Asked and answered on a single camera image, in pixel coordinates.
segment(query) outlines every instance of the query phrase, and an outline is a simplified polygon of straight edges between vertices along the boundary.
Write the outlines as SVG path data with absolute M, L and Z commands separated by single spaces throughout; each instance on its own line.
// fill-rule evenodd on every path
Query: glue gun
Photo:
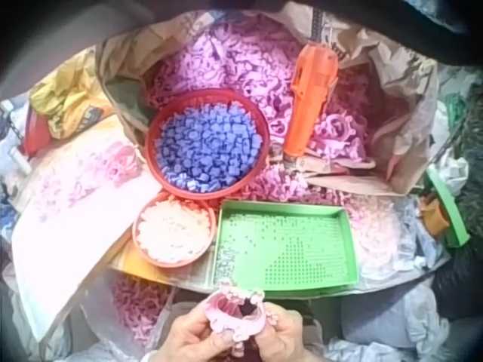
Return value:
M 337 54 L 327 44 L 320 42 L 321 16 L 319 11 L 314 10 L 312 40 L 300 52 L 291 83 L 294 110 L 283 146 L 286 170 L 296 168 L 297 159 L 305 153 L 315 123 L 337 80 Z

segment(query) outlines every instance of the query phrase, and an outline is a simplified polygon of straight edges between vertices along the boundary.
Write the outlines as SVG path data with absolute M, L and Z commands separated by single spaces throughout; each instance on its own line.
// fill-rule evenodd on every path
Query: metal nozzle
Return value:
M 285 172 L 291 173 L 297 170 L 297 157 L 293 157 L 284 153 L 281 163 L 284 166 Z

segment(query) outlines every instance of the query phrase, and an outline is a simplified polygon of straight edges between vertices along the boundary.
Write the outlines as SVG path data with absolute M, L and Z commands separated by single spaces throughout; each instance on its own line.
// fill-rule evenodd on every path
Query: paper bag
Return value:
M 246 16 L 256 12 L 247 11 Z M 265 14 L 283 23 L 304 42 L 310 36 L 312 8 L 289 2 L 276 14 Z M 157 72 L 156 63 L 182 49 L 222 18 L 222 11 L 193 11 L 174 19 L 111 38 L 96 48 L 96 73 L 115 107 L 126 135 L 141 146 L 155 110 L 146 104 L 146 92 Z M 388 38 L 335 18 L 333 41 L 341 54 L 340 67 L 370 63 L 381 92 L 372 107 L 381 109 L 384 95 L 401 97 L 409 112 L 378 122 L 369 155 L 377 162 L 377 174 L 367 177 L 315 176 L 311 184 L 371 195 L 406 194 L 421 177 L 429 161 L 429 134 L 436 110 L 438 81 L 435 62 L 403 48 Z

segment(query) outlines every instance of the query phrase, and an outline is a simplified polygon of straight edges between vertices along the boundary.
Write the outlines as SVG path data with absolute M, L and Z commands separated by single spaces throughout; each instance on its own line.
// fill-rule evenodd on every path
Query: green tray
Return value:
M 224 201 L 214 282 L 243 288 L 314 290 L 354 284 L 358 269 L 342 207 Z

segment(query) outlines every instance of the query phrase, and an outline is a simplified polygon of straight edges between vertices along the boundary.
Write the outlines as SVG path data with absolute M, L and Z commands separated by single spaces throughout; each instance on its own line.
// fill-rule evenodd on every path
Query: yellow bag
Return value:
M 30 105 L 48 116 L 53 138 L 63 140 L 113 114 L 94 74 L 94 51 L 86 49 L 47 75 L 30 92 Z

